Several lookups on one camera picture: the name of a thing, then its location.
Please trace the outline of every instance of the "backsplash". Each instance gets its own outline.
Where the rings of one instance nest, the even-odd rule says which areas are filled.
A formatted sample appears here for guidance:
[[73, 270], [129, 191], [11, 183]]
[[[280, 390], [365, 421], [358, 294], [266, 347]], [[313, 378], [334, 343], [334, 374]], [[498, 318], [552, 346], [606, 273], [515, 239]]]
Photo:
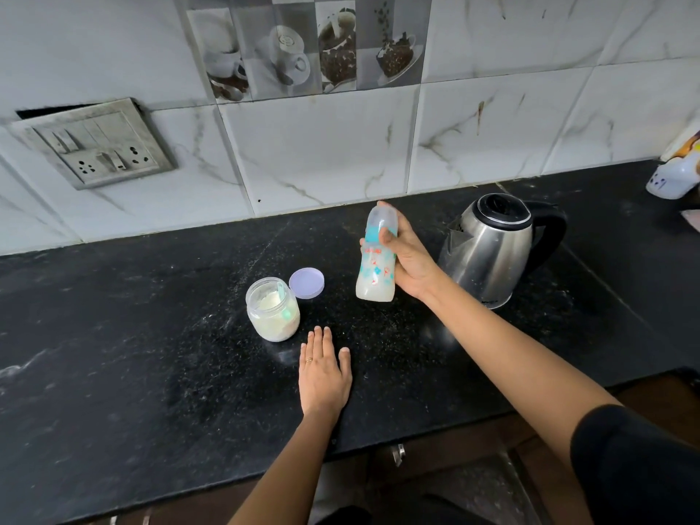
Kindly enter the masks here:
[[[700, 0], [4, 0], [0, 254], [658, 157]], [[176, 168], [75, 190], [15, 111], [132, 97]]]

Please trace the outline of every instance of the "white container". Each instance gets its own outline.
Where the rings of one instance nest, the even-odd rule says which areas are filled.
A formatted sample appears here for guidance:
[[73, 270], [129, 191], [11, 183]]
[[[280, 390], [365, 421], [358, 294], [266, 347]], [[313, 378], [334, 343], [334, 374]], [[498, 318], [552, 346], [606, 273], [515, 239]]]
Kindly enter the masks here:
[[684, 158], [670, 159], [657, 167], [647, 182], [647, 191], [662, 199], [680, 199], [700, 182], [698, 162], [700, 149], [693, 149]]
[[365, 245], [362, 247], [362, 263], [355, 284], [355, 295], [363, 300], [391, 302], [394, 284], [396, 256], [380, 243], [380, 229], [389, 228], [397, 235], [398, 215], [390, 206], [375, 206], [370, 211], [365, 229]]
[[246, 293], [248, 317], [263, 339], [280, 342], [299, 328], [299, 306], [287, 284], [279, 278], [263, 278]]

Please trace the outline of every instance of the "bottle label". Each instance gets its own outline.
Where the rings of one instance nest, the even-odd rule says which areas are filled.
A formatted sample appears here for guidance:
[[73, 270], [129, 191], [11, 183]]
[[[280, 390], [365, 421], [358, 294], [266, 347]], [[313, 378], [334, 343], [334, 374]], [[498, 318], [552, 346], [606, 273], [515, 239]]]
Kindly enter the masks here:
[[362, 249], [360, 274], [372, 285], [393, 283], [394, 255], [379, 244], [365, 245]]

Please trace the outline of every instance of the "black sleeve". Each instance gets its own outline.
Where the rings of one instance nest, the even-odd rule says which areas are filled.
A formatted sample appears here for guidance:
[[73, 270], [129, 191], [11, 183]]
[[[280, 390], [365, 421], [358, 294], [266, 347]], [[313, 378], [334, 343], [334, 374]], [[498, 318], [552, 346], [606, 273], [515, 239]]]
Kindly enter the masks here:
[[700, 523], [700, 452], [624, 407], [584, 416], [571, 464], [597, 524]]

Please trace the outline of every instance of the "kettle lid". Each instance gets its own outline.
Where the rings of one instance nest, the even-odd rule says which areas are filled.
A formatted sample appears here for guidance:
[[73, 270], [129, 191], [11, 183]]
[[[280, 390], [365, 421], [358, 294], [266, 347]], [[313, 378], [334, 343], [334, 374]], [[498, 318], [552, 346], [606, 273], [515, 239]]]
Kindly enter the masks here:
[[506, 193], [488, 193], [472, 205], [474, 216], [489, 227], [520, 230], [532, 224], [532, 214], [517, 197]]

